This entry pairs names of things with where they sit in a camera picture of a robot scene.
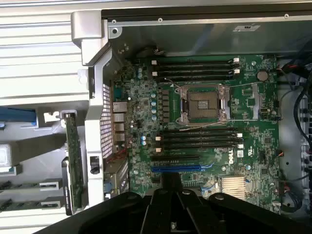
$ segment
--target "metal mesh grille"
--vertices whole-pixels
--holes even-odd
[[[113,136],[110,87],[105,84],[103,84],[103,112],[100,125],[102,156],[107,158],[113,152]]]

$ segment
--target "label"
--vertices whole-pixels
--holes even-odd
[[[260,28],[260,25],[240,25],[237,26],[233,32],[253,32]]]
[[[209,102],[208,100],[198,101],[198,109],[199,110],[208,110]]]
[[[229,151],[229,164],[233,164],[233,150]]]
[[[237,151],[237,157],[244,157],[244,151],[243,150],[238,150]]]
[[[248,156],[250,156],[250,157],[253,156],[253,149],[248,149]]]

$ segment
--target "chipset heatsink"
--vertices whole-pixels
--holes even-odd
[[[246,179],[244,176],[224,176],[221,179],[222,192],[246,200]]]

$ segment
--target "blue pcie slot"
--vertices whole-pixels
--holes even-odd
[[[190,166],[158,166],[152,167],[152,172],[200,172],[200,165]]]

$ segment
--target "sticker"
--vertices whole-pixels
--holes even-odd
[[[253,32],[257,30],[260,27],[260,25],[240,25],[237,26],[233,32]]]
[[[209,101],[208,100],[198,101],[198,109],[199,110],[208,110],[209,109]]]
[[[244,157],[244,151],[243,150],[238,150],[237,151],[237,157]]]

